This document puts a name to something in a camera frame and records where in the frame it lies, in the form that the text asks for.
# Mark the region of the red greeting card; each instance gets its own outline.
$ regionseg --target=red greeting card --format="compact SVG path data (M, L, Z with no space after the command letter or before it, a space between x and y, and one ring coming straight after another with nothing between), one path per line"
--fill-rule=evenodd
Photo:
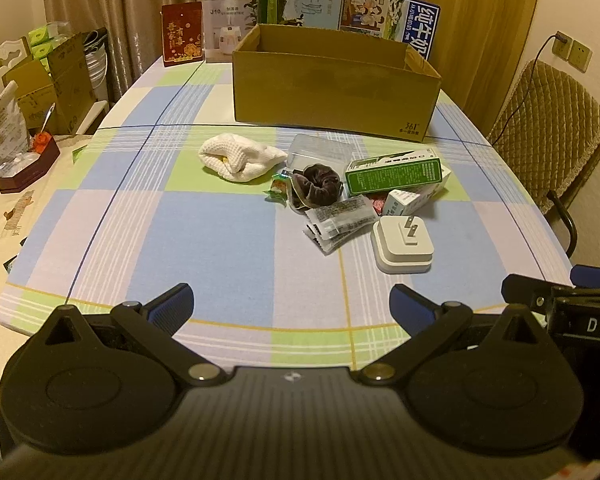
M162 6L162 60L165 66L203 59L202 3Z

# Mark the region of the chair leg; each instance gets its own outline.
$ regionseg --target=chair leg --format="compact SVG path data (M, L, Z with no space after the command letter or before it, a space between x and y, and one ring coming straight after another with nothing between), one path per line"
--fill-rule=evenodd
M555 191L551 190L546 194L546 197L554 203L555 209L558 212L560 220L566 225L569 231L569 247L566 250L567 257L571 258L573 251L576 249L576 243L578 243L578 230L576 224L573 222L573 218L565 208L564 204L560 201L560 198L556 195Z

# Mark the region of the white medicine box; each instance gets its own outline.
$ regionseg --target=white medicine box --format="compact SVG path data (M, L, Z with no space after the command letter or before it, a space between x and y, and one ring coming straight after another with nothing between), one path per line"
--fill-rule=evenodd
M258 0L202 0L205 58L231 62L234 48L256 25Z

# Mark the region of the clear plastic container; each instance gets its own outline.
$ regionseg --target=clear plastic container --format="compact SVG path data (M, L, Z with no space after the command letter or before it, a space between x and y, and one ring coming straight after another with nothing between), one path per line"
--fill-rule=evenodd
M290 170L304 171L313 164L324 164L344 181L344 170L353 157L353 146L337 140L297 134L291 142L286 166Z

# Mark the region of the open cardboard box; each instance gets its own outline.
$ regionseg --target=open cardboard box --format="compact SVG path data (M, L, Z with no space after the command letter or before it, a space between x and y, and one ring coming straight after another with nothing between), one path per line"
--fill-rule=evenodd
M46 59L51 74L39 60L28 57L4 75L4 83L13 79L18 84L18 106L29 130L39 129L49 107L56 103L46 130L52 135L73 135L96 101L82 34L53 49Z
M343 30L257 25L233 56L235 119L422 141L442 78L413 47Z

